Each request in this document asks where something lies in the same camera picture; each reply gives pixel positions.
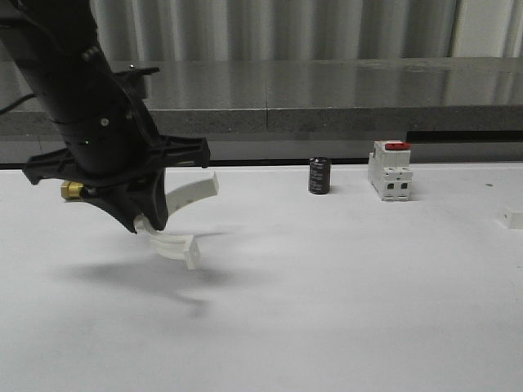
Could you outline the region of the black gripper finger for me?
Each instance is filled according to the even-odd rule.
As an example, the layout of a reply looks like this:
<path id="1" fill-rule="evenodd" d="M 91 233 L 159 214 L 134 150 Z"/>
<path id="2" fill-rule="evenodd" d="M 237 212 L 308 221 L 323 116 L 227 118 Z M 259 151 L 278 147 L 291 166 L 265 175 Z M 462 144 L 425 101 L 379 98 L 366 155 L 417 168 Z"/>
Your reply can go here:
<path id="1" fill-rule="evenodd" d="M 134 180 L 128 187 L 128 196 L 138 211 L 159 231 L 168 222 L 164 179 L 165 170 L 160 169 Z"/>
<path id="2" fill-rule="evenodd" d="M 134 220 L 139 210 L 130 200 L 122 185 L 108 187 L 83 187 L 83 201 L 111 215 L 123 227 L 136 234 Z"/>

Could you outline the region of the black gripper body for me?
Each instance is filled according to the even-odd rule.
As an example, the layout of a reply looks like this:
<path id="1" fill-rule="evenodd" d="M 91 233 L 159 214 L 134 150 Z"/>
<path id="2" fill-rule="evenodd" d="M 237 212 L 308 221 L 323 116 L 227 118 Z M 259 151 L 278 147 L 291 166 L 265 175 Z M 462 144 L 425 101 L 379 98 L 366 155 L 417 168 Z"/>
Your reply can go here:
<path id="1" fill-rule="evenodd" d="M 160 169 L 207 167 L 204 138 L 163 136 L 136 87 L 157 67 L 112 72 L 107 67 L 24 69 L 33 93 L 65 143 L 33 156 L 23 172 L 36 185 L 61 179 L 90 187 L 122 185 Z"/>

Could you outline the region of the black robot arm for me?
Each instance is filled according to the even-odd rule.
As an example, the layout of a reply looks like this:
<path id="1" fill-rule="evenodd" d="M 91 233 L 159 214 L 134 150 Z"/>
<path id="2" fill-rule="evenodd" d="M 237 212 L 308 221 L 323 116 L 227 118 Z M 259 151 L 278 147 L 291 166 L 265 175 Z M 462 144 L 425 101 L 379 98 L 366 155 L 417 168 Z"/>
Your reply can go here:
<path id="1" fill-rule="evenodd" d="M 77 182 L 79 201 L 126 229 L 138 216 L 163 229 L 166 169 L 206 167 L 210 150 L 204 138 L 159 133 L 136 91 L 150 69 L 110 68 L 87 1 L 4 1 L 1 39 L 65 142 L 29 159 L 29 181 Z"/>

